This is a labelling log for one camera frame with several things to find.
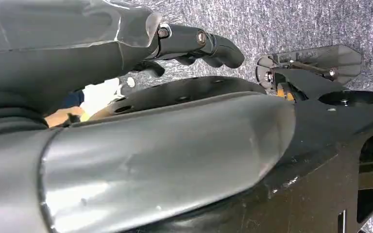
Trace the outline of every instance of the yellow part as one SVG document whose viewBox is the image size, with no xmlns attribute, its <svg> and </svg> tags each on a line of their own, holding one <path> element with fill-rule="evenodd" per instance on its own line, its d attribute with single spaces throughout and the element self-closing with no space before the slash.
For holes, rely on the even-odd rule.
<svg viewBox="0 0 373 233">
<path fill-rule="evenodd" d="M 277 90 L 277 96 L 279 96 L 279 97 L 285 97 L 285 93 L 284 93 L 284 90 L 283 89 L 278 89 Z"/>
</svg>

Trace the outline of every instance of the gray carpet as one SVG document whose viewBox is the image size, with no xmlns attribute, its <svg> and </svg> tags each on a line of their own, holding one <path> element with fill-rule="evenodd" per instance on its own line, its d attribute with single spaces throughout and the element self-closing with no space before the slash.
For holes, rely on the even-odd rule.
<svg viewBox="0 0 373 233">
<path fill-rule="evenodd" d="M 225 75 L 255 81 L 263 54 L 344 44 L 364 55 L 363 75 L 353 89 L 373 90 L 373 0 L 128 0 L 151 7 L 165 21 L 200 27 L 230 38 L 246 56 L 238 69 L 211 68 L 203 62 L 185 67 L 161 63 L 166 74 L 152 79 L 132 75 L 136 89 L 171 80 Z M 365 229 L 373 233 L 373 219 Z"/>
</svg>

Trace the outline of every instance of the round hole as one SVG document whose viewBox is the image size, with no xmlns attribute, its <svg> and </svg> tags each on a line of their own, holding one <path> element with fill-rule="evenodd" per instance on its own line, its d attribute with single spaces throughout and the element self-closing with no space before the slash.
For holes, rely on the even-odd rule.
<svg viewBox="0 0 373 233">
<path fill-rule="evenodd" d="M 120 99 L 117 99 L 115 102 L 119 102 L 119 101 L 122 101 L 122 100 L 126 100 L 126 97 L 122 97 Z"/>
<path fill-rule="evenodd" d="M 354 107 L 373 104 L 372 91 L 337 91 L 325 94 L 319 101 L 333 106 Z"/>
<path fill-rule="evenodd" d="M 179 97 L 178 99 L 176 99 L 177 102 L 184 102 L 184 101 L 188 101 L 190 100 L 191 98 L 189 96 L 181 96 Z"/>
<path fill-rule="evenodd" d="M 122 113 L 122 112 L 125 112 L 126 110 L 129 110 L 131 108 L 132 108 L 132 106 L 130 106 L 130 105 L 124 106 L 124 107 L 121 107 L 121 108 L 118 108 L 117 110 L 115 110 L 115 113 Z"/>
</svg>

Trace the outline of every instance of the black plastic part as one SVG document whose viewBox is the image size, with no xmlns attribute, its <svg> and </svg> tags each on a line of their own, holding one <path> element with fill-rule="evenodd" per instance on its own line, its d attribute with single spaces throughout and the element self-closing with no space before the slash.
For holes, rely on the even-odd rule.
<svg viewBox="0 0 373 233">
<path fill-rule="evenodd" d="M 150 48 L 109 43 L 0 53 L 0 108 L 31 109 L 47 116 L 71 91 L 128 73 L 155 50 L 156 42 Z"/>
<path fill-rule="evenodd" d="M 238 47 L 232 43 L 229 39 L 212 34 L 211 36 L 214 37 L 214 51 L 206 62 L 217 59 L 219 62 L 225 64 L 229 68 L 238 68 L 242 65 L 245 60 L 244 54 L 238 49 Z"/>
<path fill-rule="evenodd" d="M 113 101 L 93 115 L 91 120 L 244 91 L 266 94 L 261 86 L 240 78 L 207 76 L 182 79 L 140 90 L 124 99 Z"/>
<path fill-rule="evenodd" d="M 359 190 L 357 216 L 358 223 L 365 223 L 373 215 L 373 189 Z"/>
<path fill-rule="evenodd" d="M 238 47 L 227 38 L 205 33 L 199 28 L 175 24 L 170 24 L 169 27 L 170 36 L 159 40 L 159 52 L 152 60 L 176 59 L 188 66 L 202 58 L 216 68 L 222 65 L 238 68 L 245 60 Z M 199 33 L 206 37 L 204 43 L 198 41 Z"/>
<path fill-rule="evenodd" d="M 340 83 L 306 70 L 282 70 L 284 80 L 308 99 L 294 104 L 295 134 L 275 168 L 241 194 L 129 233 L 338 233 L 344 211 L 342 229 L 359 231 L 373 214 L 373 187 L 362 179 L 373 172 L 373 156 L 361 154 L 373 140 L 373 101 L 348 107 L 325 104 L 320 97 L 343 91 Z M 160 93 L 136 98 L 133 105 Z"/>
<path fill-rule="evenodd" d="M 373 92 L 350 90 L 331 92 L 321 96 L 319 101 L 333 106 L 363 106 L 373 104 Z"/>
<path fill-rule="evenodd" d="M 159 52 L 154 60 L 170 60 L 203 47 L 197 41 L 197 34 L 202 29 L 170 24 L 170 36 L 159 40 Z"/>
<path fill-rule="evenodd" d="M 132 70 L 132 73 L 138 73 L 145 71 L 149 73 L 152 77 L 159 78 L 165 73 L 165 69 L 158 63 L 154 61 L 144 61 L 138 63 Z"/>
</svg>

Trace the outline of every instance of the bolt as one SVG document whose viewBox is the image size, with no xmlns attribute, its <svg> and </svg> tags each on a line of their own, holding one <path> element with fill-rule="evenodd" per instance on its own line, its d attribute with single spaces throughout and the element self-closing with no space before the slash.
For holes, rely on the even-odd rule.
<svg viewBox="0 0 373 233">
<path fill-rule="evenodd" d="M 348 100 L 341 100 L 341 102 L 344 104 L 344 106 L 348 106 Z"/>
<path fill-rule="evenodd" d="M 204 31 L 199 31 L 197 34 L 197 41 L 200 45 L 205 45 L 206 43 L 206 33 Z"/>
<path fill-rule="evenodd" d="M 170 35 L 170 33 L 168 32 L 168 30 L 166 28 L 160 28 L 158 30 L 158 37 L 159 38 L 167 38 L 168 36 Z"/>
<path fill-rule="evenodd" d="M 271 72 L 265 73 L 265 81 L 267 81 L 267 82 L 272 81 L 272 73 Z"/>
</svg>

